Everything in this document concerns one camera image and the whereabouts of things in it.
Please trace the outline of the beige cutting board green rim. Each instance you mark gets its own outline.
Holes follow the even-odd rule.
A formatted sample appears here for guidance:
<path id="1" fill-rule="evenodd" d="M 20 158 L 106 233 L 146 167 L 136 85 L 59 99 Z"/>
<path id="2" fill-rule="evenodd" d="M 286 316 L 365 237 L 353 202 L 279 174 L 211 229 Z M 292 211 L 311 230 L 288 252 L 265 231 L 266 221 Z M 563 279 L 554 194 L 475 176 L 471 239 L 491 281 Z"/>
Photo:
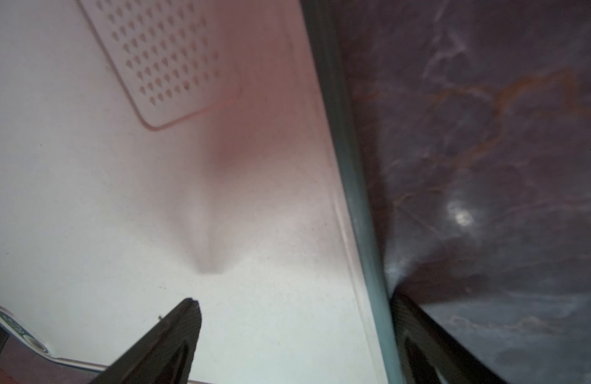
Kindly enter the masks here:
<path id="1" fill-rule="evenodd" d="M 0 1 L 0 325 L 101 371 L 183 299 L 191 383 L 400 383 L 316 1 Z"/>

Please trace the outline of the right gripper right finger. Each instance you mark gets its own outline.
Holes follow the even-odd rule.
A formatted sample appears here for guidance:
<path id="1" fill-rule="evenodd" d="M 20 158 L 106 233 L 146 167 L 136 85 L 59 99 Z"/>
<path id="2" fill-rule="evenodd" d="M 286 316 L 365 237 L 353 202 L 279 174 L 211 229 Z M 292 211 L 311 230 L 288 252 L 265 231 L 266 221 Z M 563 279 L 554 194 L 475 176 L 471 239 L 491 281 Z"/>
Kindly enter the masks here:
<path id="1" fill-rule="evenodd" d="M 391 315 L 406 383 L 504 383 L 400 291 Z"/>

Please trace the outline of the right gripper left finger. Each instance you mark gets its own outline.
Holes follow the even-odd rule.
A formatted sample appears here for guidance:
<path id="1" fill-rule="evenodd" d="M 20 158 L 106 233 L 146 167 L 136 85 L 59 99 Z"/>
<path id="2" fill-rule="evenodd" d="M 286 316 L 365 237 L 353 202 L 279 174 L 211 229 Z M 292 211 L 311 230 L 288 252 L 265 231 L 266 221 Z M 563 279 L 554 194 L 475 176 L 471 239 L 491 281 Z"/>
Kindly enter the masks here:
<path id="1" fill-rule="evenodd" d="M 202 326 L 200 305 L 184 299 L 93 383 L 186 383 Z"/>

